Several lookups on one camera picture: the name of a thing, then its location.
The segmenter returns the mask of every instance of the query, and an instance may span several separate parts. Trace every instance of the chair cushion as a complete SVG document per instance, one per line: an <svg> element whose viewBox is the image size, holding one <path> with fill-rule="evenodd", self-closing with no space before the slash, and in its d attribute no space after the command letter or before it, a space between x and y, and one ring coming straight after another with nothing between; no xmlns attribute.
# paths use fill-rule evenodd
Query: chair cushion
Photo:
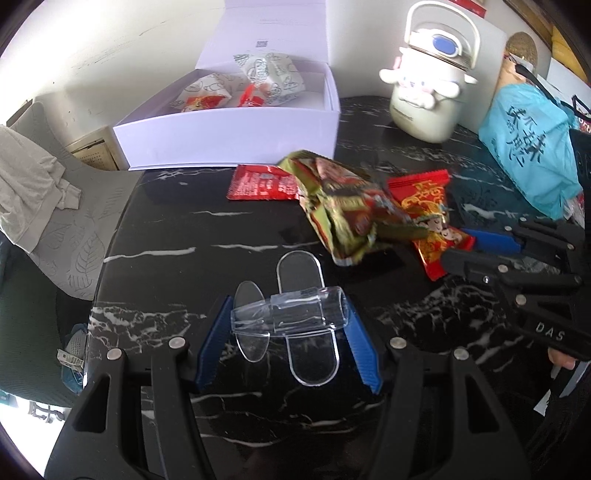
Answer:
<svg viewBox="0 0 591 480"><path fill-rule="evenodd" d="M55 138L38 102L12 128L55 155L66 167L63 178L82 190L78 210L54 210L30 257L68 295L92 300L106 250L141 172L83 164Z"/></svg>

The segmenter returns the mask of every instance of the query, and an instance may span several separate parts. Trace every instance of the gray cloth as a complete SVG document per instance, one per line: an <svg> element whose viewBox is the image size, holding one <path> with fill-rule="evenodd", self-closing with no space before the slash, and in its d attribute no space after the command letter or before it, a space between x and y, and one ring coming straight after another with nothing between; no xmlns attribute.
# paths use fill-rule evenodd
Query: gray cloth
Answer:
<svg viewBox="0 0 591 480"><path fill-rule="evenodd" d="M78 208L80 190L55 156L0 125L0 229L30 253L55 208Z"/></svg>
<svg viewBox="0 0 591 480"><path fill-rule="evenodd" d="M30 257L65 293L92 300L106 250L141 172L84 165L57 141L38 102L11 128L55 155L66 168L63 178L82 190L78 210L54 210Z"/></svg>

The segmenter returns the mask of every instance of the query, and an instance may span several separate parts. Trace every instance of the blue button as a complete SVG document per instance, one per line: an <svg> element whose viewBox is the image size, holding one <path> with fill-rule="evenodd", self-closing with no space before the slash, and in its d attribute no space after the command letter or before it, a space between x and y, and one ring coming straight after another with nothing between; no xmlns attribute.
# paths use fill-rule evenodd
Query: blue button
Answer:
<svg viewBox="0 0 591 480"><path fill-rule="evenodd" d="M433 35L433 46L445 55L455 55L458 51L456 42L443 35Z"/></svg>

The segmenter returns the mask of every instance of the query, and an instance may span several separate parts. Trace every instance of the transparent acrylic piece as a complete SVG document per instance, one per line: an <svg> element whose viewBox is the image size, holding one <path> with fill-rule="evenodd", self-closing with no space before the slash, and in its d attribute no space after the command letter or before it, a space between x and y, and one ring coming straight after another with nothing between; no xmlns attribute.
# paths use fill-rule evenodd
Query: transparent acrylic piece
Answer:
<svg viewBox="0 0 591 480"><path fill-rule="evenodd" d="M312 287L234 308L230 320L235 333L285 337L340 329L348 318L349 307L340 287Z"/></svg>
<svg viewBox="0 0 591 480"><path fill-rule="evenodd" d="M265 297L256 283L250 280L243 281L236 289L234 295L234 308L238 309L244 305L265 301ZM238 348L242 356L249 362L259 362L265 356L267 347L269 347L270 333L252 332L248 335L236 334Z"/></svg>
<svg viewBox="0 0 591 480"><path fill-rule="evenodd" d="M285 337L290 370L298 382L318 387L339 369L335 330L347 325L349 308L340 287L325 287L314 255L293 251L277 264L279 294L265 299L257 285L242 282L232 311L232 332L242 355L260 361L270 337Z"/></svg>
<svg viewBox="0 0 591 480"><path fill-rule="evenodd" d="M279 293L311 287L323 288L320 262L309 252L289 252L277 263L277 283ZM319 387L335 377L340 358L334 329L327 328L312 335L286 335L285 342L291 374L302 385Z"/></svg>

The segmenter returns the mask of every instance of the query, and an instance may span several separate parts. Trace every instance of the clear plastic tube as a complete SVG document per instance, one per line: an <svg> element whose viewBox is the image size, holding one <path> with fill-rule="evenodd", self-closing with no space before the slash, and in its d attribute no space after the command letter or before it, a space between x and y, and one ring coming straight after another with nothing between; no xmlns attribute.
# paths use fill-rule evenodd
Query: clear plastic tube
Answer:
<svg viewBox="0 0 591 480"><path fill-rule="evenodd" d="M236 334L285 337L340 329L348 316L343 290L324 287L272 295L234 309L231 319Z"/></svg>

